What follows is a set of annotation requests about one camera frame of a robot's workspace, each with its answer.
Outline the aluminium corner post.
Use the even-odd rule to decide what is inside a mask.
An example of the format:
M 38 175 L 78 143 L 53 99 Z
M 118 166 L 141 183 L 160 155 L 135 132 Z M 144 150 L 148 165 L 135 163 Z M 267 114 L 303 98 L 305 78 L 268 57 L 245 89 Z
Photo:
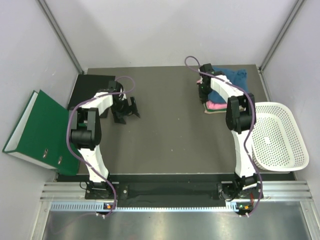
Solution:
M 285 18 L 284 23 L 282 24 L 278 34 L 276 35 L 274 41 L 271 44 L 271 47 L 267 51 L 266 56 L 264 57 L 261 65 L 258 67 L 259 72 L 262 74 L 264 70 L 267 68 L 269 62 L 271 61 L 273 55 L 276 53 L 276 50 L 280 46 L 281 42 L 285 38 L 288 30 L 292 26 L 294 20 L 296 19 L 298 13 L 301 8 L 305 4 L 306 0 L 296 0 L 293 4 L 293 7 L 289 11 L 288 16 Z
M 37 4 L 39 5 L 41 11 L 43 12 L 44 16 L 48 20 L 50 26 L 52 27 L 55 35 L 57 36 L 59 42 L 61 43 L 64 51 L 68 55 L 69 59 L 71 60 L 73 66 L 75 67 L 78 74 L 84 74 L 85 71 L 81 67 L 74 51 L 72 50 L 67 38 L 65 37 L 63 31 L 61 30 L 55 16 L 53 15 L 49 5 L 45 0 L 36 0 Z

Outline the pink t shirt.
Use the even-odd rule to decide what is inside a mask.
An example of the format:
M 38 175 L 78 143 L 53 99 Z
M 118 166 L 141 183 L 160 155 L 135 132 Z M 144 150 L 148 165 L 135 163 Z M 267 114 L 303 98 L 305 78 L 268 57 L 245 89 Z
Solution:
M 204 107 L 205 114 L 224 113 L 227 110 L 227 103 L 219 104 L 208 100 L 206 103 L 202 103 L 202 105 Z

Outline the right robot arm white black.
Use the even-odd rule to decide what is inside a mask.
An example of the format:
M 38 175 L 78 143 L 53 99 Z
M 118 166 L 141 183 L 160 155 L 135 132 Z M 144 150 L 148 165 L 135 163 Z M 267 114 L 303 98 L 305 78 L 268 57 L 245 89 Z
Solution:
M 227 201 L 245 198 L 257 186 L 257 173 L 252 163 L 252 131 L 256 123 L 255 98 L 251 93 L 231 83 L 222 72 L 214 71 L 207 63 L 198 68 L 197 81 L 199 97 L 202 101 L 209 91 L 216 91 L 227 103 L 225 122 L 231 131 L 236 154 L 235 179 L 231 186 L 223 187 L 221 196 Z

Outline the white perforated plastic basket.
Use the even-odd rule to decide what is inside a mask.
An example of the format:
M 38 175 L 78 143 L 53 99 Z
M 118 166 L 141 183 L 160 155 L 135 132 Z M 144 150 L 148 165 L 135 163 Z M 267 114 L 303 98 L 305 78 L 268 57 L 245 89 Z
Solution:
M 278 102 L 255 104 L 252 158 L 262 170 L 295 172 L 309 164 L 309 153 L 291 110 Z

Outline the left aluminium corner post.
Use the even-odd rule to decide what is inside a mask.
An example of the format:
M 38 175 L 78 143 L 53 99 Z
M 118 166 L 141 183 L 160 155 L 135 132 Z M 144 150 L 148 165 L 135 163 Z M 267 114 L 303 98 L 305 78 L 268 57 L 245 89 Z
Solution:
M 36 0 L 37 4 L 39 5 L 41 11 L 43 12 L 44 16 L 48 20 L 50 26 L 52 27 L 55 35 L 57 36 L 59 42 L 61 43 L 64 51 L 68 55 L 69 59 L 71 60 L 73 66 L 75 67 L 78 74 L 84 74 L 85 71 L 81 67 L 74 51 L 72 50 L 67 38 L 65 37 L 63 31 L 61 30 L 55 16 L 53 15 L 49 5 L 45 0 Z

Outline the blue t shirt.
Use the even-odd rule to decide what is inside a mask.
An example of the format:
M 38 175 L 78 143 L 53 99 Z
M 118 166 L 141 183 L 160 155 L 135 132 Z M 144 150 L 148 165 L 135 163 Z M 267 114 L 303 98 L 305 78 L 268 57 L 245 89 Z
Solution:
M 247 85 L 247 71 L 245 69 L 232 70 L 229 68 L 223 68 L 212 65 L 212 68 L 215 72 L 222 72 L 227 77 L 230 82 L 242 88 L 247 93 L 249 92 Z M 226 101 L 219 95 L 219 93 L 215 90 L 208 95 L 208 100 L 214 104 L 226 104 Z

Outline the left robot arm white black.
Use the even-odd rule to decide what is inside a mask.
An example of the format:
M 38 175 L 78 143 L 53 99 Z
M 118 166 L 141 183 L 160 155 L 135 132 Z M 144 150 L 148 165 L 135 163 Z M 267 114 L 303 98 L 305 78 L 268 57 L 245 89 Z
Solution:
M 127 97 L 133 89 L 125 90 L 121 79 L 132 80 L 129 76 L 120 76 L 108 83 L 107 88 L 99 89 L 95 95 L 78 103 L 69 111 L 66 130 L 66 145 L 70 153 L 83 162 L 89 173 L 86 183 L 88 194 L 98 194 L 103 199 L 117 197 L 116 189 L 109 178 L 102 154 L 101 116 L 111 110 L 113 120 L 118 124 L 126 124 L 124 117 L 141 116 L 135 97 Z

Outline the right aluminium corner post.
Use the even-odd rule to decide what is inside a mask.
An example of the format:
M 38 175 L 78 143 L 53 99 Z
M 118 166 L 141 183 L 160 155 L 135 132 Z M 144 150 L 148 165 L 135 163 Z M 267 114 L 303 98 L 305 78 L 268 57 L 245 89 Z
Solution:
M 276 35 L 274 41 L 271 44 L 271 47 L 267 51 L 266 56 L 264 57 L 261 65 L 258 67 L 259 72 L 262 74 L 264 70 L 267 68 L 269 62 L 271 61 L 273 55 L 276 53 L 276 50 L 280 46 L 281 42 L 285 38 L 288 30 L 292 26 L 294 20 L 296 19 L 298 13 L 301 8 L 305 4 L 306 0 L 296 0 L 293 4 L 293 7 L 289 11 L 288 16 L 285 18 L 284 23 L 282 24 L 278 34 Z

